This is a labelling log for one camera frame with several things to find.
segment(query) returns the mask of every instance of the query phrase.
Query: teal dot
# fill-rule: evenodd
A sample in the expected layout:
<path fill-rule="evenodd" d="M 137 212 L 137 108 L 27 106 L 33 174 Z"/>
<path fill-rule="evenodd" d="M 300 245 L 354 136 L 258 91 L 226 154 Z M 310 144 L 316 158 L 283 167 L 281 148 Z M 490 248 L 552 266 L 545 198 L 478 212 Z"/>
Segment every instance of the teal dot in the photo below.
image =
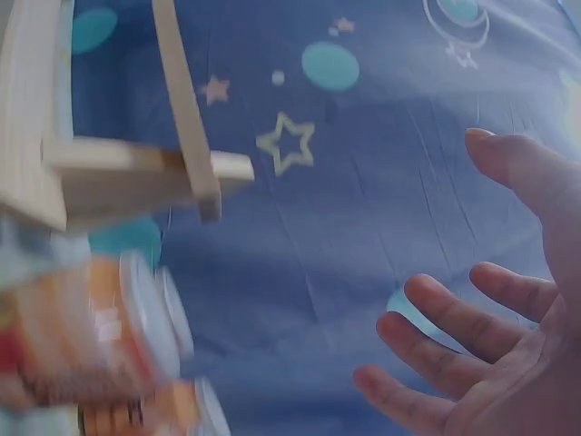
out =
<path fill-rule="evenodd" d="M 399 312 L 408 320 L 424 332 L 427 336 L 432 336 L 440 329 L 436 327 L 428 318 L 426 318 L 422 313 L 416 309 L 408 297 L 400 289 L 394 292 L 388 301 L 388 307 L 386 308 L 388 312 Z"/>
<path fill-rule="evenodd" d="M 345 91 L 359 78 L 359 63 L 349 50 L 332 43 L 309 45 L 302 53 L 302 71 L 326 91 Z"/>
<path fill-rule="evenodd" d="M 104 43 L 117 26 L 117 14 L 102 7 L 78 15 L 73 21 L 73 54 L 90 52 Z"/>
<path fill-rule="evenodd" d="M 105 228 L 89 235 L 93 253 L 119 257 L 127 250 L 139 250 L 157 267 L 162 254 L 162 235 L 158 225 L 150 217 Z"/>
<path fill-rule="evenodd" d="M 459 22 L 469 23 L 478 18 L 476 0 L 440 0 L 442 8 Z"/>

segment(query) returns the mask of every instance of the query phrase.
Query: wooden toy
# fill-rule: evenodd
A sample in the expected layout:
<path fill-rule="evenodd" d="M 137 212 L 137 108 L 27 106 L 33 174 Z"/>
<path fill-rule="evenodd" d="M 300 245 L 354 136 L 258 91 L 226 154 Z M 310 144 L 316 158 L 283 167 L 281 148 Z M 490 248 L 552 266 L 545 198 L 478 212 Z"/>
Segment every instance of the wooden toy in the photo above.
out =
<path fill-rule="evenodd" d="M 248 156 L 210 151 L 173 0 L 153 0 L 180 152 L 73 136 L 73 0 L 0 2 L 0 211 L 59 232 L 88 231 L 196 203 L 203 221 L 253 180 Z"/>

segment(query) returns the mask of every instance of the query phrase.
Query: star print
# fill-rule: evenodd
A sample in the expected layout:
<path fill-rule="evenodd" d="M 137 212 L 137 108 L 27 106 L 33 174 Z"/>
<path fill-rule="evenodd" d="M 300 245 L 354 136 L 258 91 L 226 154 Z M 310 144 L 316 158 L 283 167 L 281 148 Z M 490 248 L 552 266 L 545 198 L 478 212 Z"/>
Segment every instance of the star print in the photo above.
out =
<path fill-rule="evenodd" d="M 347 18 L 342 17 L 340 20 L 335 20 L 335 26 L 341 32 L 355 32 L 355 23 L 349 21 Z"/>
<path fill-rule="evenodd" d="M 218 101 L 228 101 L 228 88 L 230 87 L 230 80 L 220 80 L 213 75 L 210 82 L 202 87 L 202 94 L 206 96 L 206 103 L 208 105 Z"/>
<path fill-rule="evenodd" d="M 300 136 L 300 153 L 289 153 L 281 158 L 281 149 L 278 142 L 281 139 L 282 128 L 293 136 Z M 314 159 L 309 148 L 309 141 L 315 133 L 315 123 L 295 124 L 285 113 L 279 112 L 276 127 L 272 132 L 256 138 L 256 146 L 272 156 L 274 173 L 279 176 L 292 165 L 313 166 Z"/>

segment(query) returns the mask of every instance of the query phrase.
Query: white lid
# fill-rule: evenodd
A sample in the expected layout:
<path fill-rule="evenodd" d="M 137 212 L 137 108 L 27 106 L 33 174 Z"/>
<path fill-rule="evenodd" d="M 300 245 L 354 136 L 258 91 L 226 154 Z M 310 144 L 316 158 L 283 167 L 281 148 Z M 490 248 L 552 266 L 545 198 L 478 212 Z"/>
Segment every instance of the white lid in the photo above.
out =
<path fill-rule="evenodd" d="M 172 278 L 169 268 L 162 267 L 155 273 L 155 281 L 162 292 L 167 310 L 173 323 L 173 331 L 178 342 L 180 357 L 190 359 L 193 356 L 193 337 L 188 317 L 183 308 L 182 298 Z"/>
<path fill-rule="evenodd" d="M 231 436 L 226 416 L 210 381 L 196 379 L 194 386 L 202 422 L 192 429 L 191 436 Z"/>
<path fill-rule="evenodd" d="M 165 301 L 157 289 L 152 270 L 139 252 L 122 253 L 119 271 L 123 301 L 133 327 L 143 338 L 156 364 L 159 381 L 180 376 L 180 354 Z"/>

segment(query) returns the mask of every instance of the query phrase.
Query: blue bedsheet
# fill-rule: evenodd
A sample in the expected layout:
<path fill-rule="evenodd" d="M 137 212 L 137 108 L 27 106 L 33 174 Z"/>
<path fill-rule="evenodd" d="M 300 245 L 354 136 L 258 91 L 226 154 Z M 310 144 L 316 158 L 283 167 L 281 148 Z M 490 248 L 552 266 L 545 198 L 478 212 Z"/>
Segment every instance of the blue bedsheet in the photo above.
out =
<path fill-rule="evenodd" d="M 464 132 L 579 155 L 581 40 L 557 0 L 478 3 L 176 1 L 211 148 L 256 171 L 220 223 L 157 215 L 196 338 L 184 375 L 209 375 L 235 436 L 407 434 L 350 378 L 378 363 L 432 391 L 375 334 L 389 306 L 449 343 L 409 308 L 406 279 L 433 274 L 521 321 L 469 268 L 548 275 L 536 218 L 477 172 Z M 75 14 L 103 7 L 113 34 L 73 58 L 75 133 L 177 148 L 150 2 Z"/>

